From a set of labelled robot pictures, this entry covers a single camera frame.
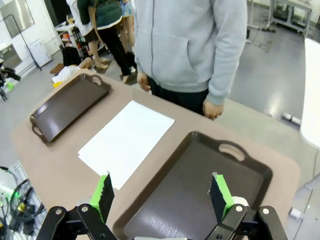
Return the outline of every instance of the green jacket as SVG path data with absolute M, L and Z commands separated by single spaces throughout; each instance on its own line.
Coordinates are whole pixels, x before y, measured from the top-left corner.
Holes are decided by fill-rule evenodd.
M 90 22 L 88 7 L 95 7 L 95 21 L 97 28 L 107 26 L 118 21 L 122 16 L 119 0 L 77 0 L 82 24 Z

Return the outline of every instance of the person's right hand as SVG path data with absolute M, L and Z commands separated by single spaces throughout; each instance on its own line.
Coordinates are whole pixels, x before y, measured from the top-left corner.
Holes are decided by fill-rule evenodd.
M 149 85 L 147 74 L 145 74 L 144 72 L 138 72 L 136 80 L 139 83 L 140 88 L 142 88 L 146 92 L 150 91 L 150 85 Z

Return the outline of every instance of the person's left hand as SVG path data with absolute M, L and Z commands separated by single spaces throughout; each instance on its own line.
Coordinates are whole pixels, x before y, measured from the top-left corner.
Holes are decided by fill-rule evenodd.
M 203 102 L 202 110 L 206 118 L 214 120 L 223 113 L 224 107 L 224 103 L 222 103 L 221 105 L 214 105 L 206 99 Z

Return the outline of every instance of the sleeve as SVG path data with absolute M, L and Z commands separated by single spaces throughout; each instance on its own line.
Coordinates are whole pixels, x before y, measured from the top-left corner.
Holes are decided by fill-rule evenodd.
M 230 93 L 247 38 L 247 1 L 211 0 L 217 36 L 207 100 L 221 105 Z
M 133 14 L 133 22 L 134 22 L 134 39 L 135 39 L 135 43 L 137 42 L 137 39 L 138 39 L 138 31 L 139 31 L 139 23 L 138 23 L 138 18 L 137 18 L 137 8 L 136 8 L 136 5 L 133 4 L 134 7 L 133 7 L 133 11 L 132 11 L 132 14 Z M 135 54 L 135 57 L 134 57 L 134 61 L 136 63 L 136 67 L 137 67 L 137 71 L 138 73 L 143 73 L 143 69 L 140 65 L 140 62 L 139 62 L 139 59 L 137 57 L 137 55 Z
M 90 5 L 90 0 L 77 0 L 77 7 L 79 9 L 80 19 L 83 25 L 90 23 L 90 15 L 88 7 Z

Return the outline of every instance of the gray metal table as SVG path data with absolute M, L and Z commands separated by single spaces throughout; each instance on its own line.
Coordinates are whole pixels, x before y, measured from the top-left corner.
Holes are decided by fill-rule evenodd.
M 287 4 L 290 6 L 288 9 L 289 13 L 288 13 L 288 18 L 286 21 L 274 17 L 276 3 Z M 294 25 L 291 22 L 294 8 L 299 8 L 299 9 L 304 10 L 306 12 L 305 27 L 300 27 L 300 26 Z M 302 32 L 304 37 L 306 37 L 308 30 L 309 30 L 309 25 L 310 25 L 310 21 L 311 21 L 311 14 L 312 14 L 313 8 L 314 7 L 310 3 L 305 3 L 301 0 L 270 0 L 269 18 L 268 18 L 268 23 L 266 25 L 266 29 L 269 29 L 269 27 L 272 23 L 277 23 L 277 24 L 282 24 L 282 25 L 285 25 L 289 28 L 295 29 L 298 32 Z

